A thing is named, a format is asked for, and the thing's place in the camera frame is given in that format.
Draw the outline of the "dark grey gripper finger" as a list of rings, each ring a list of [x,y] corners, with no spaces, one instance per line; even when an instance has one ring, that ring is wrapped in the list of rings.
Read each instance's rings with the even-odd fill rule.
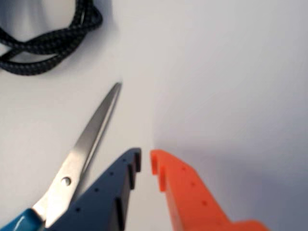
[[[123,153],[49,228],[51,231],[123,231],[129,194],[141,170],[141,149]]]

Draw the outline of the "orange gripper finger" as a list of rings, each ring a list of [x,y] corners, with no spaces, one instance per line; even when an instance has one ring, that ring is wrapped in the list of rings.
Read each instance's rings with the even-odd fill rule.
[[[152,150],[152,173],[167,199],[175,231],[266,231],[256,220],[230,221],[193,167],[163,150]]]

